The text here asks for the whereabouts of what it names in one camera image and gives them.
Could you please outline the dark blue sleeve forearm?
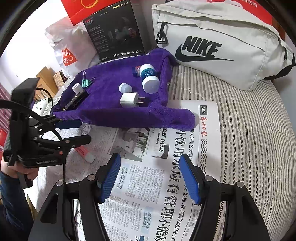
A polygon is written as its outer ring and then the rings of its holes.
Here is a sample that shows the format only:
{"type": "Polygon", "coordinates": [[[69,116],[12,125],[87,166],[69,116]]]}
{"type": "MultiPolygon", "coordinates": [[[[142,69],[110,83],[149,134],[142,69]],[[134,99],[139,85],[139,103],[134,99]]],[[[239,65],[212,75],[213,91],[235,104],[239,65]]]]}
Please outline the dark blue sleeve forearm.
{"type": "Polygon", "coordinates": [[[32,213],[20,181],[1,172],[1,240],[28,240],[32,213]]]}

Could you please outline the person left hand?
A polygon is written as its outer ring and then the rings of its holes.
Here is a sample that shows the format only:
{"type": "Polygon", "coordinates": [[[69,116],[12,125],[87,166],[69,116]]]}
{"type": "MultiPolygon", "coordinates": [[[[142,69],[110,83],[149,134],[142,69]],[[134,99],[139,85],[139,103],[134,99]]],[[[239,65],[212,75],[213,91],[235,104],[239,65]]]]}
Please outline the person left hand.
{"type": "Polygon", "coordinates": [[[26,174],[29,180],[34,180],[39,173],[38,168],[25,168],[20,162],[16,162],[13,166],[8,166],[8,163],[1,160],[1,171],[11,178],[18,178],[18,173],[26,174]]]}

